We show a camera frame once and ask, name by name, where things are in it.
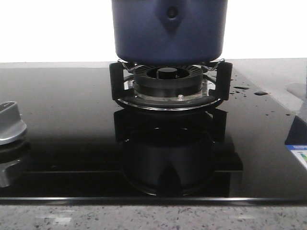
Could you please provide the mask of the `black pot support grate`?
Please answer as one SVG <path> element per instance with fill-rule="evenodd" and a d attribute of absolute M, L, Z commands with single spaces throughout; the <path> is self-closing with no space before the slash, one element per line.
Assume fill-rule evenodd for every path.
<path fill-rule="evenodd" d="M 122 107 L 149 111 L 190 111 L 212 107 L 227 101 L 233 64 L 221 59 L 217 62 L 194 64 L 203 71 L 202 89 L 192 95 L 156 97 L 139 93 L 134 88 L 134 71 L 142 66 L 119 60 L 109 66 L 112 99 Z M 179 65 L 154 65 L 170 67 Z"/>

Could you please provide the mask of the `silver stove control knob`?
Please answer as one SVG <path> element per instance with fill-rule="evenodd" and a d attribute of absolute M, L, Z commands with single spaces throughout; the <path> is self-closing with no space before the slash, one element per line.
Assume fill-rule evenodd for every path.
<path fill-rule="evenodd" d="M 21 139 L 27 131 L 26 123 L 21 119 L 17 102 L 0 104 L 0 144 L 5 145 Z"/>

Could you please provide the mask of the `dark blue cooking pot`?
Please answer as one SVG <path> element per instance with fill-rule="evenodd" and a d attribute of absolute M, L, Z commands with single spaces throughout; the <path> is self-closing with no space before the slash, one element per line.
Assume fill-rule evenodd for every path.
<path fill-rule="evenodd" d="M 117 56 L 142 65 L 189 65 L 223 49 L 226 0 L 113 0 Z"/>

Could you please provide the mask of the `blue energy label sticker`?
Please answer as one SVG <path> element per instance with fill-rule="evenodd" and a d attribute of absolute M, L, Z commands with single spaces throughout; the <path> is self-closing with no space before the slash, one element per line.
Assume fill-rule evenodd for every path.
<path fill-rule="evenodd" d="M 287 149 L 298 159 L 301 165 L 307 169 L 307 146 L 306 145 L 286 145 Z"/>

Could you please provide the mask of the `black glass cooktop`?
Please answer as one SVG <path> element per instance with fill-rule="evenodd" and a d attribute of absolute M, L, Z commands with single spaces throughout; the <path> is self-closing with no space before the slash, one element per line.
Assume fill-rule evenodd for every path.
<path fill-rule="evenodd" d="M 306 124 L 232 77 L 220 106 L 168 114 L 118 106 L 108 67 L 2 69 L 27 132 L 0 148 L 1 204 L 305 205 Z"/>

